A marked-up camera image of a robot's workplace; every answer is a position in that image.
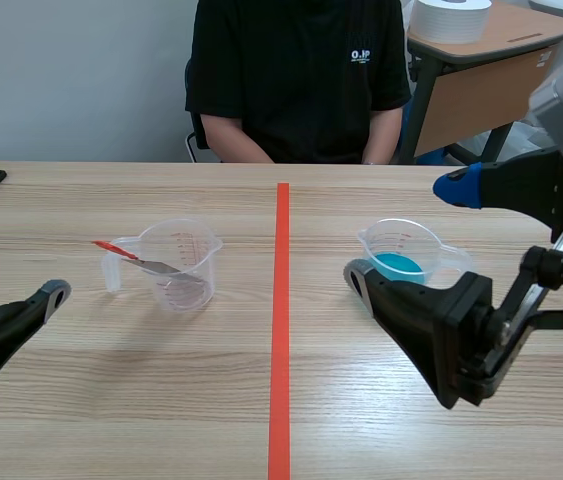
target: t-shirt logo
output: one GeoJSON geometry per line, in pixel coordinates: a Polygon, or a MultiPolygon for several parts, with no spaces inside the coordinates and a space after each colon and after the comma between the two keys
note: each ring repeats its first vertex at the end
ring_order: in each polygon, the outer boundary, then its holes
{"type": "Polygon", "coordinates": [[[370,50],[352,50],[352,63],[368,63],[370,61],[370,50]]]}

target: blue gripper part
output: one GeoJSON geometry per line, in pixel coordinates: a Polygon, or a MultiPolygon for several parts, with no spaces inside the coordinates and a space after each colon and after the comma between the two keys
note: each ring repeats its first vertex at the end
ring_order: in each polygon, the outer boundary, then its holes
{"type": "Polygon", "coordinates": [[[481,164],[444,175],[434,183],[433,191],[450,205],[481,208],[481,164]]]}

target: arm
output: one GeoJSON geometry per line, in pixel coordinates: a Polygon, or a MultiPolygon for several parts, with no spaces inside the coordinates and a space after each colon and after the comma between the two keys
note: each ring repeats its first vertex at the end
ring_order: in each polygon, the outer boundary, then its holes
{"type": "Polygon", "coordinates": [[[370,138],[363,152],[364,165],[387,165],[392,160],[401,134],[403,109],[372,112],[370,138]]]}
{"type": "Polygon", "coordinates": [[[242,129],[244,87],[236,0],[199,0],[186,110],[201,115],[210,148],[228,163],[272,163],[242,129]]]}
{"type": "Polygon", "coordinates": [[[401,135],[403,106],[410,101],[410,84],[405,61],[405,32],[401,3],[390,1],[386,10],[387,29],[377,78],[372,92],[370,136],[363,163],[386,165],[392,160],[401,135]]]}
{"type": "Polygon", "coordinates": [[[201,115],[208,145],[225,163],[274,163],[235,118],[201,115]]]}

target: screw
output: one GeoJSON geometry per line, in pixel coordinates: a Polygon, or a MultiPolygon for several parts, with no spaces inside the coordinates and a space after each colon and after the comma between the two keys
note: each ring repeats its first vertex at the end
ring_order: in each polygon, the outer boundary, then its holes
{"type": "Polygon", "coordinates": [[[512,325],[510,322],[505,322],[501,326],[501,333],[499,334],[499,345],[505,347],[512,338],[512,325]]]}

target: black t-shirt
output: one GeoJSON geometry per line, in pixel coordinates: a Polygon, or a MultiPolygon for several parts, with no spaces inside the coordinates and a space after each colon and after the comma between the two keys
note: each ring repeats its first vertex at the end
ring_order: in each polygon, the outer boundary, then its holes
{"type": "Polygon", "coordinates": [[[361,163],[410,99],[399,0],[199,0],[186,109],[243,120],[277,163],[361,163]]]}

